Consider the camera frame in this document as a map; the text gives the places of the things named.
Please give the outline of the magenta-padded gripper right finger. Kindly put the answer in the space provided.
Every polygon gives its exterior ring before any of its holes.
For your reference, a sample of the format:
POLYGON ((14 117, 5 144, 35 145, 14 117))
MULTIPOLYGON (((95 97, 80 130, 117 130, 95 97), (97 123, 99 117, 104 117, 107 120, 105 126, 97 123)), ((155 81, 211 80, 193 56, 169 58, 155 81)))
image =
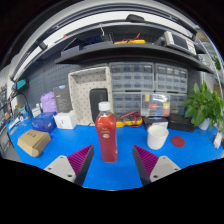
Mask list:
POLYGON ((180 170, 167 156, 158 157, 137 145, 133 146, 132 155, 143 186, 180 170))

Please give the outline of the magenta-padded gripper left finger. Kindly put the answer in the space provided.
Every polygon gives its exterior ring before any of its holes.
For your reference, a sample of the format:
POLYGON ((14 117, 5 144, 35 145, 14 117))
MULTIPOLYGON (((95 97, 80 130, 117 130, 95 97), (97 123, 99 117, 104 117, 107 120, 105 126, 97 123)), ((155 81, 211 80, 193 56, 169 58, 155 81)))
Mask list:
POLYGON ((74 152, 68 157, 64 155, 58 156, 45 168, 45 171, 68 180, 78 186, 82 186, 93 155, 94 146, 89 145, 74 152))

